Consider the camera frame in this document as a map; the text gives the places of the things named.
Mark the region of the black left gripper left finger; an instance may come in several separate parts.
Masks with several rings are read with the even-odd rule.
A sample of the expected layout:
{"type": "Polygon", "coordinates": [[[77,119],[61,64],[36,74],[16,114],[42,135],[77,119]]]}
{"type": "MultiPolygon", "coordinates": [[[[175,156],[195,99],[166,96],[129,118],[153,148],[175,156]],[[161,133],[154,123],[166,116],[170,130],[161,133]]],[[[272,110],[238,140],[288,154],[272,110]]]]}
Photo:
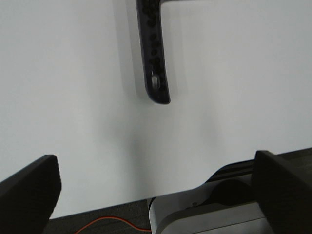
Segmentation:
{"type": "Polygon", "coordinates": [[[0,232],[40,234],[61,192],[58,159],[44,155],[0,183],[0,232]]]}

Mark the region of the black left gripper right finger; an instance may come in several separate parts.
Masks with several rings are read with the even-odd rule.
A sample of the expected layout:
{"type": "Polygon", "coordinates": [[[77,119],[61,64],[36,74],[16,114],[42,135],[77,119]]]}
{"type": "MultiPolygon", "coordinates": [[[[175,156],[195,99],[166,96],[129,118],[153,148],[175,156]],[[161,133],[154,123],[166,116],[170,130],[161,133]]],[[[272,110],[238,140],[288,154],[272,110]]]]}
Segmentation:
{"type": "Polygon", "coordinates": [[[257,151],[253,162],[255,199],[276,234],[312,232],[312,152],[257,151]]]}

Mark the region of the white grey robot base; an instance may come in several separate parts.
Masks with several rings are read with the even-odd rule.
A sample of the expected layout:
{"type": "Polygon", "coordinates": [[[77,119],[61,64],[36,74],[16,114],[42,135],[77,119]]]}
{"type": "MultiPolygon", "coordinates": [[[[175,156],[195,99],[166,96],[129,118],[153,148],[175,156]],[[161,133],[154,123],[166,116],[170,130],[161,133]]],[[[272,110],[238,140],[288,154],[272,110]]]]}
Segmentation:
{"type": "Polygon", "coordinates": [[[220,181],[195,189],[158,196],[151,200],[149,220],[154,234],[272,234],[256,201],[225,205],[210,201],[219,192],[220,181]]]}

